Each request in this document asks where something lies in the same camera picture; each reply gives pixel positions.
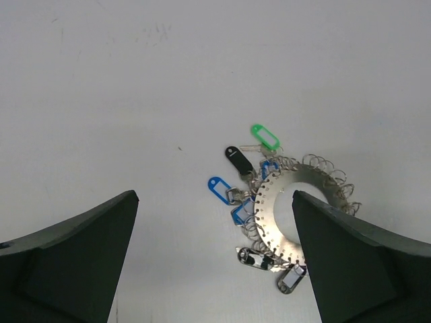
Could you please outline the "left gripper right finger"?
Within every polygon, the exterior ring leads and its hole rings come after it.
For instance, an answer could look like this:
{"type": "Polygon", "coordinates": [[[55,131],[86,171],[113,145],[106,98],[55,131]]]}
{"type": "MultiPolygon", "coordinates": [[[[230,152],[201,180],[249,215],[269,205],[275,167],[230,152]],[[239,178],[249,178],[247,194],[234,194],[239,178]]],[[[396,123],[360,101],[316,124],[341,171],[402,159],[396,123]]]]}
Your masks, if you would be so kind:
{"type": "Polygon", "coordinates": [[[304,191],[292,209],[323,322],[429,322],[430,245],[304,191]]]}

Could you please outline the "metal disc keyring organizer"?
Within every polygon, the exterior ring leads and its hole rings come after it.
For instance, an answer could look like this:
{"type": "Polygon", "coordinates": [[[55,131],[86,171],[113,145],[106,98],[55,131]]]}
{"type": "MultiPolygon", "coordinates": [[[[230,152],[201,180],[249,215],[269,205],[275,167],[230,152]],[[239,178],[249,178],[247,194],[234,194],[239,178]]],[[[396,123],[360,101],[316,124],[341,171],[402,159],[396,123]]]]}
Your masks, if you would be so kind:
{"type": "Polygon", "coordinates": [[[351,216],[362,204],[352,200],[355,186],[347,181],[346,173],[322,156],[307,154],[297,160],[279,155],[269,165],[256,189],[244,232],[255,250],[274,259],[277,270],[306,266],[292,208],[294,191],[305,190],[351,216]]]}

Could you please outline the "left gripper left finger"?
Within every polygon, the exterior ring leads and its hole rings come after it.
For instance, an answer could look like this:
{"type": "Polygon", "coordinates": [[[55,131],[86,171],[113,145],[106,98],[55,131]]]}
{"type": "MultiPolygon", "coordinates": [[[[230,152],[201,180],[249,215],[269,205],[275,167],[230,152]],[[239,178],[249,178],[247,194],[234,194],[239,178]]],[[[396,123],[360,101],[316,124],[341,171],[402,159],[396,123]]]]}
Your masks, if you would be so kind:
{"type": "Polygon", "coordinates": [[[135,225],[134,190],[1,243],[2,322],[107,322],[135,225]]]}

